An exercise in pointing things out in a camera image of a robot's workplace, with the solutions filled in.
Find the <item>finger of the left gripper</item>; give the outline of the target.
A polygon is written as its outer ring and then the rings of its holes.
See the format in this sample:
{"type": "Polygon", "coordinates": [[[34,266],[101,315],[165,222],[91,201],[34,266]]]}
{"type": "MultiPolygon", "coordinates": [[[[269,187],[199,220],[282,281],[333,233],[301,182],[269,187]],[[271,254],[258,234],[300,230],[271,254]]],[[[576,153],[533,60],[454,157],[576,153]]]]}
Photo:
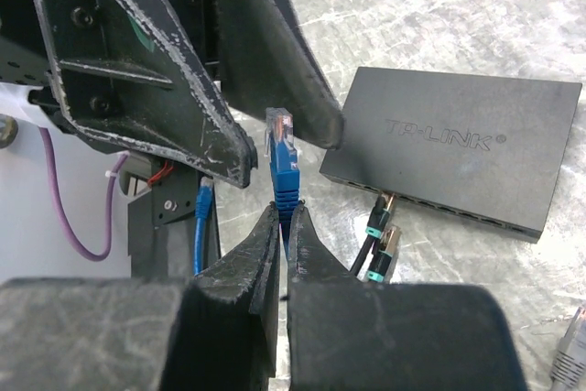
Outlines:
{"type": "Polygon", "coordinates": [[[293,116],[296,137],[334,149],[344,118],[303,36],[291,0],[216,0],[222,94],[255,119],[266,108],[293,116]]]}

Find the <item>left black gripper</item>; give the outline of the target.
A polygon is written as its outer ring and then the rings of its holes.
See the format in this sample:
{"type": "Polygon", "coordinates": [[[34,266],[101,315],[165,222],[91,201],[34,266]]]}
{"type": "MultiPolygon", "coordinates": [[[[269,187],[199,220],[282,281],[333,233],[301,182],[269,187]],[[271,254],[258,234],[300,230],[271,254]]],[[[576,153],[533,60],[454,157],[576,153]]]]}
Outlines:
{"type": "Polygon", "coordinates": [[[78,133],[244,188],[255,149],[208,74],[215,1],[1,0],[1,80],[49,77],[78,133]]]}

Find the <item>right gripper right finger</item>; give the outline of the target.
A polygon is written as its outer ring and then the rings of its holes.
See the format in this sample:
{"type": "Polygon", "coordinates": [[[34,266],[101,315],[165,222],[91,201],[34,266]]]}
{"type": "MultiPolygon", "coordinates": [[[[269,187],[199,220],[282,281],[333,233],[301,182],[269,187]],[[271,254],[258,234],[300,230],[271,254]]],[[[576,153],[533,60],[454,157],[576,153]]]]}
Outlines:
{"type": "Polygon", "coordinates": [[[292,217],[288,255],[294,390],[524,390],[494,296],[466,284],[384,284],[353,276],[292,217]]]}

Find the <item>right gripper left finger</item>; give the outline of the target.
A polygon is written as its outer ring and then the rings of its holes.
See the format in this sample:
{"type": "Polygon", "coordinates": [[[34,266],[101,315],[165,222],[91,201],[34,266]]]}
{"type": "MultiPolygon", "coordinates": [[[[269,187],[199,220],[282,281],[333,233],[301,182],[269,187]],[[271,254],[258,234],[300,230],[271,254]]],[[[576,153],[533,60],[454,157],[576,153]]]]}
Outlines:
{"type": "Polygon", "coordinates": [[[1,287],[4,390],[265,390],[280,240],[268,206],[191,278],[19,278],[1,287]]]}

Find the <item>black network switch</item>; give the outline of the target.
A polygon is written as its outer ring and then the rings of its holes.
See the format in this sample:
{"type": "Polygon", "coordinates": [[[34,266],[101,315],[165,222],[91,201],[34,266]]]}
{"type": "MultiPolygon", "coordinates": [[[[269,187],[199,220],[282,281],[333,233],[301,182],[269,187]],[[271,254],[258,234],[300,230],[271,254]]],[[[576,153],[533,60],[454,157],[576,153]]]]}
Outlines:
{"type": "Polygon", "coordinates": [[[320,171],[535,242],[580,94],[578,82],[361,67],[320,171]]]}

